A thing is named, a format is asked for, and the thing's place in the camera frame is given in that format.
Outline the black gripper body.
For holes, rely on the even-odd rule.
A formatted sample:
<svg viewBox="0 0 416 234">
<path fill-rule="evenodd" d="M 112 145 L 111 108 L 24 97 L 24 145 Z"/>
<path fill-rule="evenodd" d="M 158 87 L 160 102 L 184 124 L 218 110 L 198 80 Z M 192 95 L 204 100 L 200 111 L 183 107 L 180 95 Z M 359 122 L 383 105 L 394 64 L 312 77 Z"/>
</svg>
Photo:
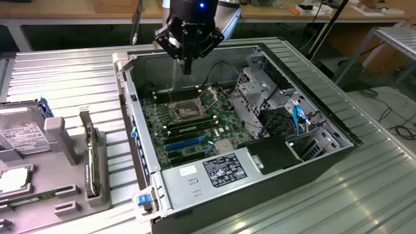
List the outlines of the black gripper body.
<svg viewBox="0 0 416 234">
<path fill-rule="evenodd" d="M 191 55 L 190 43 L 199 28 L 215 27 L 216 0 L 172 0 L 167 26 L 183 48 L 183 56 Z"/>
</svg>

